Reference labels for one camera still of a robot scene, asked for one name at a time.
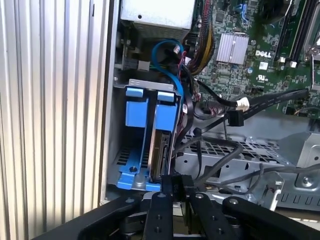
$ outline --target perforated metal panel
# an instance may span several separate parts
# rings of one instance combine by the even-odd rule
[[[0,0],[1,240],[98,205],[108,11],[106,0]]]

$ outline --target silver heatsink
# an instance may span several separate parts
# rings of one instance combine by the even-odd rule
[[[195,0],[122,0],[121,20],[143,38],[181,40],[190,31]]]
[[[223,63],[244,64],[248,42],[248,36],[223,33],[216,60]]]

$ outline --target black connector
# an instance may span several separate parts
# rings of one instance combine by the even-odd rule
[[[230,127],[242,127],[245,125],[244,112],[242,110],[228,111],[228,123]]]

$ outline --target chip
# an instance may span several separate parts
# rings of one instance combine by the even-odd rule
[[[222,23],[224,21],[225,15],[223,13],[217,13],[215,16],[215,21]]]
[[[234,86],[233,87],[233,90],[232,90],[232,94],[234,94],[234,95],[239,95],[239,93],[240,93],[240,87],[239,86]]]

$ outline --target cable connector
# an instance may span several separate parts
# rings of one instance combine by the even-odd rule
[[[237,107],[235,108],[235,110],[242,110],[243,112],[248,111],[250,108],[250,103],[248,98],[243,97],[240,100],[236,101],[237,103]]]
[[[242,127],[245,125],[244,112],[242,110],[228,111],[228,123],[230,127]]]

